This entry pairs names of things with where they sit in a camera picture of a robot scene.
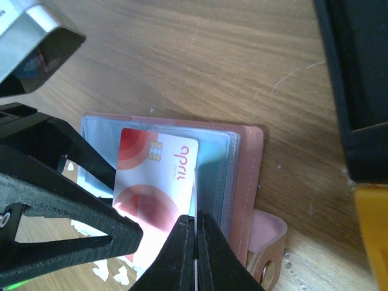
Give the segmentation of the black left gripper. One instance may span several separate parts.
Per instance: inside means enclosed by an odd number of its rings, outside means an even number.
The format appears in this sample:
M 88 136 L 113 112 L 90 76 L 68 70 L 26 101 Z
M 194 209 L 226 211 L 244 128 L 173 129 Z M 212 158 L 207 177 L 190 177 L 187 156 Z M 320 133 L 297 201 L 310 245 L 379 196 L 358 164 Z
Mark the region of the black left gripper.
M 38 161 L 37 182 L 55 193 L 87 192 L 62 176 L 67 158 L 113 189 L 116 170 L 66 121 L 18 103 L 1 106 L 1 144 Z

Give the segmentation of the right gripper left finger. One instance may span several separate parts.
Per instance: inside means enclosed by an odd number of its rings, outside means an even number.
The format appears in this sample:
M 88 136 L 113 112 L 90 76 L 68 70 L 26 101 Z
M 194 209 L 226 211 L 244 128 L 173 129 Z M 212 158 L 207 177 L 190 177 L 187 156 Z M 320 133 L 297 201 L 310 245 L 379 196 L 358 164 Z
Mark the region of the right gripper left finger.
M 181 215 L 153 264 L 130 291 L 194 290 L 194 218 Z

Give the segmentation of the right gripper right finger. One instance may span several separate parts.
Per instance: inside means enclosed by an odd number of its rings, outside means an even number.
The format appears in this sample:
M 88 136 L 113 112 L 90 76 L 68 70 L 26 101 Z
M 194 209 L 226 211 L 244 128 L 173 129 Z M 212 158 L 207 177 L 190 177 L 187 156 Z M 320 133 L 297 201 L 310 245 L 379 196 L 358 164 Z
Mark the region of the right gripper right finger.
M 212 215 L 198 213 L 199 290 L 262 290 L 229 246 Z

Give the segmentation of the red white credit card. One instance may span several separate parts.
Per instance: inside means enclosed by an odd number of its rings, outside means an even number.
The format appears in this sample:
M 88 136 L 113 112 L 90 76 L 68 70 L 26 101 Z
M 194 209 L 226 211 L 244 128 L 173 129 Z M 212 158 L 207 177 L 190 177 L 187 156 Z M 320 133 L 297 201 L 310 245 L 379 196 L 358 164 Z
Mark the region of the red white credit card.
M 189 214 L 198 150 L 195 139 L 122 129 L 113 206 L 143 231 L 129 256 L 135 267 L 148 269 L 177 219 Z

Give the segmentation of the pink card holder wallet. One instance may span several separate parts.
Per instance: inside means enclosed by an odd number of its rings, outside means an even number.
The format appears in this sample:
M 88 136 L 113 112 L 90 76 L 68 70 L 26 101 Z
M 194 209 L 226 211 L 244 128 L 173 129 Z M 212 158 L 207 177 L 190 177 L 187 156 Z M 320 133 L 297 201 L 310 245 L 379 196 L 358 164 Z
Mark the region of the pink card holder wallet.
M 265 290 L 279 279 L 287 224 L 254 207 L 264 149 L 255 126 L 87 113 L 82 137 L 115 166 L 124 128 L 198 141 L 198 207 L 213 215 L 232 250 Z

